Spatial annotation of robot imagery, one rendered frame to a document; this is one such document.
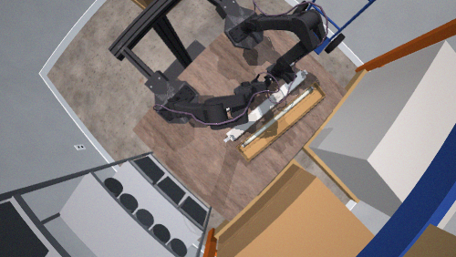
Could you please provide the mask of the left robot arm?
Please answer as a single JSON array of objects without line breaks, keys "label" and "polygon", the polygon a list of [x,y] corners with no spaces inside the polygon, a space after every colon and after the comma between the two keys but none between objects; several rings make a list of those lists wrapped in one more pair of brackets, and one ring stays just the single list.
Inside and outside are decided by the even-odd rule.
[{"label": "left robot arm", "polygon": [[266,16],[265,14],[260,14],[256,16],[256,14],[253,14],[246,18],[242,23],[232,28],[229,31],[229,34],[234,42],[238,42],[251,33],[252,30],[254,32],[286,30],[294,32],[300,39],[292,49],[288,50],[284,56],[281,56],[276,60],[274,66],[274,72],[276,74],[283,73],[281,78],[286,84],[290,84],[295,76],[295,72],[290,65],[305,53],[309,51],[312,52],[321,42],[324,42],[321,38],[324,38],[326,33],[321,15],[315,9],[302,11],[292,15]]}]

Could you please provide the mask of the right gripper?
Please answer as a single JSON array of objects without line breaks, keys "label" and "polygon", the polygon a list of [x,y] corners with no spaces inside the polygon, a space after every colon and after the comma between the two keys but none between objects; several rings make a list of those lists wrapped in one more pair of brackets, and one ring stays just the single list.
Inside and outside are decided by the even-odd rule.
[{"label": "right gripper", "polygon": [[[257,82],[257,80],[254,79],[253,81],[251,81],[251,83],[253,83],[253,82]],[[238,86],[238,87],[239,87],[239,86]],[[234,93],[234,94],[238,94],[238,91],[239,91],[238,87],[236,87],[236,88],[233,90],[233,93]]]}]

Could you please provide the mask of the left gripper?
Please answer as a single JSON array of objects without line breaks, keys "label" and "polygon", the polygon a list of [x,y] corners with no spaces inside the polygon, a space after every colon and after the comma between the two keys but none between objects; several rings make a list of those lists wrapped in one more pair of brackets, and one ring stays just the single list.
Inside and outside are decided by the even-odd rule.
[{"label": "left gripper", "polygon": [[[277,79],[277,81],[279,81],[279,80],[282,79],[281,76],[282,76],[283,73],[281,73],[281,74],[276,74],[276,73],[274,72],[274,69],[273,69],[274,65],[275,65],[275,63],[273,63],[271,66],[267,67],[266,70],[267,70],[268,74],[274,76],[274,77]],[[269,87],[270,84],[272,83],[272,81],[270,80],[270,78],[271,78],[273,81],[275,81],[275,79],[274,79],[273,77],[271,77],[270,75],[266,75],[266,76],[264,77],[264,79],[265,79],[264,82],[265,82],[265,84],[266,84],[267,87]],[[276,83],[276,81],[275,81],[275,83]]]}]

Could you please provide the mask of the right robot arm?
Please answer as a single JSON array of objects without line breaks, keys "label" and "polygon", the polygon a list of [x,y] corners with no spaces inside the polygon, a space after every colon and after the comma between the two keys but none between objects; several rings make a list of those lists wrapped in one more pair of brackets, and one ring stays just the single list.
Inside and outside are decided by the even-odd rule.
[{"label": "right robot arm", "polygon": [[[255,86],[254,86],[254,84],[255,84]],[[251,82],[249,83],[249,81],[246,81],[246,82],[242,82],[241,86],[239,86],[238,89],[239,89],[238,95],[209,98],[204,101],[205,105],[203,104],[203,106],[200,106],[200,104],[202,104],[202,103],[188,102],[194,96],[194,93],[186,85],[184,85],[172,98],[167,99],[168,102],[164,105],[164,107],[168,107],[169,109],[174,110],[174,111],[191,113],[197,119],[199,119],[200,121],[202,121],[204,123],[212,123],[212,125],[208,125],[208,126],[210,126],[211,129],[213,129],[213,130],[227,129],[230,127],[248,123],[249,118],[248,118],[248,109],[247,109],[247,111],[243,115],[243,116],[246,115],[245,117],[239,117],[235,121],[221,124],[224,121],[230,120],[230,118],[228,119],[226,109],[229,107],[233,107],[233,108],[229,108],[232,119],[241,115],[242,113],[244,113],[244,110],[246,109],[246,107],[251,99],[251,96],[254,95],[253,92],[257,93],[257,92],[266,90],[266,84],[264,81],[254,82],[254,83],[251,83]],[[245,95],[239,95],[242,93]],[[246,99],[246,104],[244,104],[245,99]],[[172,103],[172,104],[168,104],[168,103]],[[239,105],[241,105],[241,106],[239,106]],[[206,110],[208,111],[208,114],[207,114]],[[171,112],[165,108],[162,108],[159,111],[159,114],[162,115],[167,121],[169,121],[171,118],[183,118],[183,117],[193,118],[192,115]]]}]

